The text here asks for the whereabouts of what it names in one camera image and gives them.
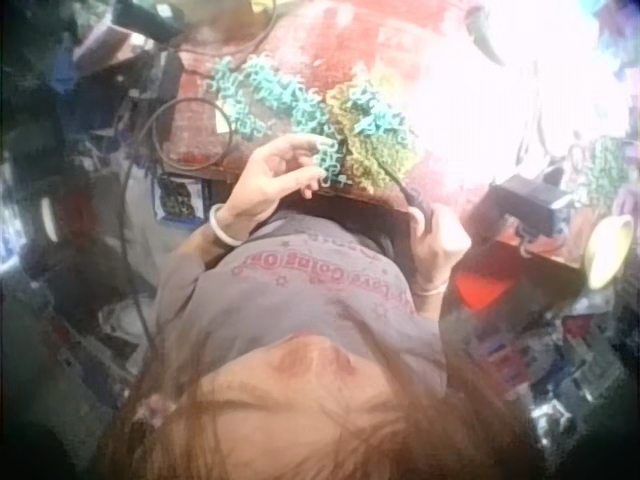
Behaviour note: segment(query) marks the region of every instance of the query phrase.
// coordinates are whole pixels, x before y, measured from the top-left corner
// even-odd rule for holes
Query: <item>t-shirt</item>
[[[257,231],[216,268],[175,254],[156,309],[172,352],[205,342],[213,371],[287,335],[314,332],[365,358],[372,355],[344,302],[430,388],[444,393],[438,323],[416,315],[406,279],[393,261],[338,224],[290,213]]]

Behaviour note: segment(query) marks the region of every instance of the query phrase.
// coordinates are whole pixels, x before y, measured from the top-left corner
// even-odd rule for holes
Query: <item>woman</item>
[[[227,203],[175,252],[156,353],[108,436],[110,478],[538,472],[523,424],[477,368],[448,357],[445,394],[437,318],[470,244],[449,209],[436,207],[429,235],[410,209],[411,289],[368,239],[322,218],[271,218],[284,196],[318,190],[324,141],[285,135],[258,148]]]

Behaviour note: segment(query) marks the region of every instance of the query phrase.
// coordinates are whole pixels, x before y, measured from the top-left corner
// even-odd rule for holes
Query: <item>white bracelet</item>
[[[218,225],[218,221],[216,220],[216,212],[220,210],[223,206],[224,206],[224,203],[219,203],[211,207],[211,210],[209,211],[209,225],[211,225],[211,228],[213,229],[213,233],[216,234],[216,237],[218,237],[222,241],[222,243],[225,243],[230,247],[234,247],[234,248],[239,247],[244,242],[242,240],[236,240],[235,238],[231,238],[229,235],[224,233],[220,228],[220,225]]]
[[[437,295],[438,293],[445,292],[447,290],[448,286],[449,286],[449,280],[444,282],[439,287],[434,288],[433,290],[427,290],[427,291],[420,292],[415,287],[412,290],[413,290],[414,295],[417,295],[418,297],[430,297],[431,295]]]

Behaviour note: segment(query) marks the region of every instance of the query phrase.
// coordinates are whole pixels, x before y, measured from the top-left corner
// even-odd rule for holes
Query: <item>brown hair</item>
[[[400,352],[376,337],[348,305],[338,304],[338,312],[356,326],[387,373],[395,401],[381,406],[388,413],[385,421],[365,431],[354,431],[347,419],[335,418],[343,430],[341,439],[327,446],[326,451],[312,453],[307,462],[277,478],[543,477],[543,456],[527,417],[502,400],[500,389],[478,365],[459,352],[447,352],[448,391],[442,397],[416,382]],[[217,447],[217,415],[228,408],[261,407],[199,398],[199,389],[190,385],[197,385],[208,373],[202,365],[203,356],[197,354],[206,339],[201,342],[193,348],[184,346],[183,351],[192,354],[177,363],[171,361],[176,358],[172,352],[162,349],[148,359],[125,406],[105,435],[102,458],[107,478],[232,478]],[[181,395],[183,400],[154,430],[134,421],[134,417],[140,402],[158,393],[169,398]]]

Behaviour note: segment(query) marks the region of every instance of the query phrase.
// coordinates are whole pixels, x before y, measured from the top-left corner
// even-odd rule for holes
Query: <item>desk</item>
[[[323,93],[351,80],[357,66],[386,76],[420,145],[405,183],[427,201],[449,205],[464,222],[490,182],[515,171],[534,91],[530,78],[491,63],[469,40],[464,17],[470,5],[469,0],[307,0],[277,22],[256,53],[268,52],[280,71],[301,75],[307,87]],[[214,44],[187,46],[221,51]],[[185,52],[181,58],[186,72],[178,96],[213,98],[205,82],[215,60]],[[274,131],[284,133],[287,125],[277,124]],[[176,106],[163,148],[178,162],[196,165],[216,158],[225,142],[226,134],[216,133],[213,109],[194,102]],[[219,165],[190,175],[233,181],[258,145],[238,140]],[[327,193],[406,209],[391,183],[373,193],[357,188]],[[509,228],[502,239],[517,242]],[[553,243],[543,242],[540,250],[579,266],[579,258],[563,256]]]

